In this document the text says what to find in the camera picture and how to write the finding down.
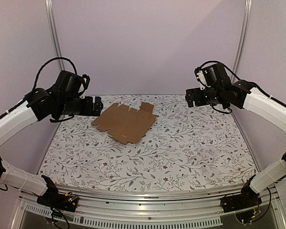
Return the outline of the brown cardboard box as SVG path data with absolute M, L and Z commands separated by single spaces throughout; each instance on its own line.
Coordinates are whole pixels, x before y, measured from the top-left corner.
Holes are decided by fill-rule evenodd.
M 137 143 L 156 121 L 154 105 L 142 102 L 140 109 L 114 103 L 108 107 L 92 124 L 102 132 L 124 145 Z

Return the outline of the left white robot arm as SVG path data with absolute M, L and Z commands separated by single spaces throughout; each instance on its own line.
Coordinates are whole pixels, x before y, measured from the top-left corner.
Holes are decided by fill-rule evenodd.
M 98 117 L 103 109 L 100 97 L 84 96 L 90 78 L 87 75 L 61 71 L 49 89 L 35 88 L 0 117 L 0 147 L 24 128 L 51 116 L 51 123 L 72 119 L 76 115 Z M 0 184 L 42 196 L 51 207 L 61 203 L 52 180 L 16 168 L 0 157 Z

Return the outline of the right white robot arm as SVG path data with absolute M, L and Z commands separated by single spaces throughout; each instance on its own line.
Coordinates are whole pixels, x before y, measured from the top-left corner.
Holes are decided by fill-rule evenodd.
M 231 82 L 230 69 L 219 61 L 207 61 L 194 70 L 200 86 L 187 89 L 188 107 L 209 105 L 222 106 L 220 113 L 232 113 L 231 105 L 252 112 L 286 133 L 286 104 L 267 94 L 261 87 L 246 80 Z M 271 163 L 251 177 L 241 189 L 237 204 L 247 208 L 268 186 L 286 176 L 286 152 L 281 159 Z

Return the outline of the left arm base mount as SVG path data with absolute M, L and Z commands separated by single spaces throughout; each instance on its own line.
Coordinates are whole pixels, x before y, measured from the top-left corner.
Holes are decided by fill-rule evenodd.
M 42 196 L 38 196 L 37 203 L 44 206 L 57 208 L 59 210 L 75 212 L 78 205 L 79 196 L 72 192 L 60 194 L 56 185 L 49 177 L 45 175 L 42 175 L 41 177 L 46 182 L 47 190 Z

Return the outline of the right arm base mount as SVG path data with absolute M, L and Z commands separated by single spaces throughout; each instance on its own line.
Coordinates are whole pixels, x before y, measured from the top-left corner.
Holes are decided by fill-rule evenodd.
M 248 184 L 242 187 L 240 194 L 224 196 L 220 200 L 224 213 L 258 206 L 261 203 L 260 195 L 255 193 Z

